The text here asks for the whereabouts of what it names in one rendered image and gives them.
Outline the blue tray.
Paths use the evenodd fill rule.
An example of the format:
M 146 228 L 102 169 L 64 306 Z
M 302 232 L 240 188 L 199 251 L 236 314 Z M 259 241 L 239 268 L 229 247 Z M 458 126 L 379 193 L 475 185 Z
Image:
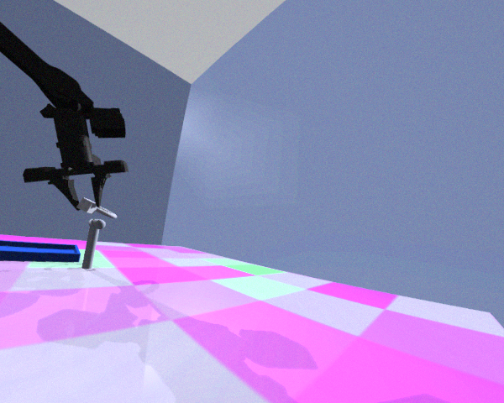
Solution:
M 0 260 L 80 262 L 76 244 L 0 240 Z

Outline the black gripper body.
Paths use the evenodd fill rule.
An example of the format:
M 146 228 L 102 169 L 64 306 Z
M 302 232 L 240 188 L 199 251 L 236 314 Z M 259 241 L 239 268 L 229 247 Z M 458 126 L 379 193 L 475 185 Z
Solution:
M 94 165 L 92 145 L 88 137 L 58 138 L 56 146 L 60 149 L 61 168 L 34 167 L 25 169 L 23 173 L 24 183 L 47 180 L 66 181 L 70 179 L 70 175 L 94 174 L 95 177 L 101 177 L 118 172 L 128 172 L 128 165 L 123 160 L 107 160 L 103 162 L 103 165 Z M 83 167 L 90 169 L 83 170 Z

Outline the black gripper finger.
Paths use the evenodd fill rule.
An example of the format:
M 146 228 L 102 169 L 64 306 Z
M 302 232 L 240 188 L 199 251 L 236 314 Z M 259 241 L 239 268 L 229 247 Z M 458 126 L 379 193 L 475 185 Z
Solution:
M 108 177 L 112 177 L 112 175 L 91 178 L 92 189 L 95 196 L 95 203 L 97 208 L 100 207 L 102 190 Z
M 79 201 L 77 198 L 76 190 L 74 188 L 74 180 L 51 181 L 48 182 L 48 184 L 53 184 L 55 187 L 57 187 L 76 210 L 81 210 L 80 208 L 77 208 Z

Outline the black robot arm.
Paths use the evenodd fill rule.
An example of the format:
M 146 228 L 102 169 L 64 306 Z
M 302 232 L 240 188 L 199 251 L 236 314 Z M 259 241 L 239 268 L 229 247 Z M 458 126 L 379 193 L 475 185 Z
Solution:
M 44 118 L 54 118 L 57 138 L 89 138 L 88 119 L 92 133 L 99 139 L 125 138 L 125 122 L 118 108 L 94 108 L 94 102 L 75 79 L 44 62 L 1 22 L 0 52 L 32 78 L 56 107 L 49 103 L 39 112 Z

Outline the silver metal ring with small square tab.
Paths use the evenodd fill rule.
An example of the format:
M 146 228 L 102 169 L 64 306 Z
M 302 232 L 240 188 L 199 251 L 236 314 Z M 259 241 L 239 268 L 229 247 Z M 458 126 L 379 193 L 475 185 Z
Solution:
M 114 214 L 106 209 L 103 209 L 101 207 L 97 208 L 95 202 L 90 201 L 90 200 L 86 199 L 85 197 L 83 197 L 81 199 L 80 203 L 77 205 L 77 208 L 80 208 L 80 209 L 82 209 L 82 211 L 88 212 L 91 214 L 93 214 L 96 211 L 96 212 L 99 212 L 107 217 L 117 218 L 116 214 Z

